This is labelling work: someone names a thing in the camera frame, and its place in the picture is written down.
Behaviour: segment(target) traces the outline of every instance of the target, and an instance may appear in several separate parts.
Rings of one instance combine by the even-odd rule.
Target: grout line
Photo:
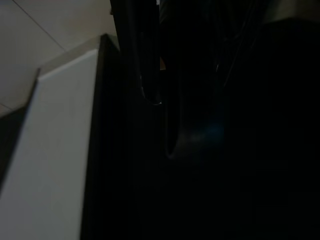
[[[16,0],[12,0],[25,14],[28,15],[28,17],[35,23],[38,25],[39,28],[41,28],[65,53],[67,52],[67,50],[65,50],[65,48],[63,46],[60,45],[60,43],[57,42],[57,40],[55,40],[39,23],[36,22],[36,20],[33,19],[32,16],[30,16],[18,3],[16,3]]]
[[[5,107],[5,108],[7,108],[7,109],[9,109],[9,110],[12,110],[11,107],[8,107],[8,106],[6,106],[6,105],[4,105],[4,104],[2,104],[2,103],[0,103],[0,105],[2,105],[3,107]]]

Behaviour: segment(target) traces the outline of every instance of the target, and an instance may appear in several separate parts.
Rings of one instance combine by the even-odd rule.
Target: tiled floor
[[[109,0],[0,1],[0,116],[26,103],[37,70],[104,33],[116,35]]]

